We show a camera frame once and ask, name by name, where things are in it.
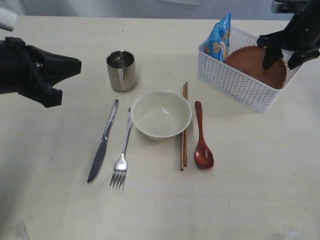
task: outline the red wooden spoon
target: red wooden spoon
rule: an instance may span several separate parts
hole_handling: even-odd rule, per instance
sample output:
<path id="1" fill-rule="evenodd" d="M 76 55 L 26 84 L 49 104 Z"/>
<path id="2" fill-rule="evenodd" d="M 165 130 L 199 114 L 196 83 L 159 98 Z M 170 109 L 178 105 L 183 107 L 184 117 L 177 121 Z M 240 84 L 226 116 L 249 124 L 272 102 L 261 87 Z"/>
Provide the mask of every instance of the red wooden spoon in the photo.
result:
<path id="1" fill-rule="evenodd" d="M 204 140 L 204 131 L 202 127 L 202 105 L 201 102 L 195 102 L 195 112 L 199 126 L 199 142 L 194 151 L 195 164 L 201 169 L 210 169 L 215 161 L 212 152 Z"/>

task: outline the white bowl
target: white bowl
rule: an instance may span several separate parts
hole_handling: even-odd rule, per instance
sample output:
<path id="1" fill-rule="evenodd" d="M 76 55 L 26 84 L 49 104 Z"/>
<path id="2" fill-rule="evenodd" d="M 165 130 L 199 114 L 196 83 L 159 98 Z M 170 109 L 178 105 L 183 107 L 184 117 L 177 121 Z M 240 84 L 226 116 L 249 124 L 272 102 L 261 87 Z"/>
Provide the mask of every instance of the white bowl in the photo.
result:
<path id="1" fill-rule="evenodd" d="M 155 141 L 182 133 L 190 124 L 192 110 L 180 94 L 168 90 L 153 90 L 140 96 L 132 105 L 135 127 Z"/>

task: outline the brown plate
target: brown plate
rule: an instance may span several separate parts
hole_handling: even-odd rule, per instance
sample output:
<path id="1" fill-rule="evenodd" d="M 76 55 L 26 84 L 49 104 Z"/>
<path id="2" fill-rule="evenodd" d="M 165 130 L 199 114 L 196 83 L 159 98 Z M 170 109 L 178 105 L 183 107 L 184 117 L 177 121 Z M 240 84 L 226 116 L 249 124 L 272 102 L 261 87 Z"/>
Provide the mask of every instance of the brown plate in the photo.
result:
<path id="1" fill-rule="evenodd" d="M 246 46 L 231 53 L 224 63 L 274 89 L 281 89 L 287 77 L 286 65 L 280 59 L 268 70 L 264 70 L 265 54 L 266 48 Z"/>

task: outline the table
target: table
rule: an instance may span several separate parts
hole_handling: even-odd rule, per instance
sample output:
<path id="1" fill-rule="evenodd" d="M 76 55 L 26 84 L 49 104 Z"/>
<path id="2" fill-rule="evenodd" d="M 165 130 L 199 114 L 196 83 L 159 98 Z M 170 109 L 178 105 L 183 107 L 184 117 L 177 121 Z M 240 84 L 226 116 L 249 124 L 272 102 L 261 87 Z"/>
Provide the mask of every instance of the table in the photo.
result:
<path id="1" fill-rule="evenodd" d="M 44 108 L 0 95 L 0 239 L 24 220 L 30 240 L 288 240 L 320 238 L 319 60 L 306 63 L 266 113 L 256 113 L 197 79 L 197 46 L 214 20 L 20 16 L 14 32 L 40 49 L 78 58 L 80 75 L 56 85 L 62 105 Z M 254 35 L 285 21 L 234 20 Z M 111 89 L 105 58 L 136 57 L 138 86 Z M 109 182 L 121 154 L 127 112 L 142 93 L 181 92 L 193 120 L 188 166 L 179 138 L 153 142 L 132 129 L 123 193 Z M 120 100 L 98 178 L 86 183 L 114 99 Z M 215 166 L 199 170 L 194 102 Z"/>

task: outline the wooden chopstick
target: wooden chopstick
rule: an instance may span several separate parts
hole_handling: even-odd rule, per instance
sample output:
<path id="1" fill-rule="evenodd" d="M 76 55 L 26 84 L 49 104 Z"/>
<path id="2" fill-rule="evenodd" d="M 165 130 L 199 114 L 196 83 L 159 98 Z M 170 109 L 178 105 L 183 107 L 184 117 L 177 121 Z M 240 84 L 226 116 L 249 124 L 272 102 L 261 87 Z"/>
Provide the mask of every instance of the wooden chopstick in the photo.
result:
<path id="1" fill-rule="evenodd" d="M 186 88 L 185 85 L 183 84 L 183 89 L 182 89 L 182 96 L 185 97 L 186 94 Z M 185 145 L 184 145 L 184 140 L 185 140 L 185 131 L 183 131 L 180 135 L 180 170 L 183 171 L 185 169 L 184 165 L 184 155 L 185 155 Z"/>
<path id="2" fill-rule="evenodd" d="M 188 101 L 188 82 L 184 84 L 184 98 Z M 188 128 L 184 130 L 183 135 L 183 165 L 186 167 L 188 163 Z"/>

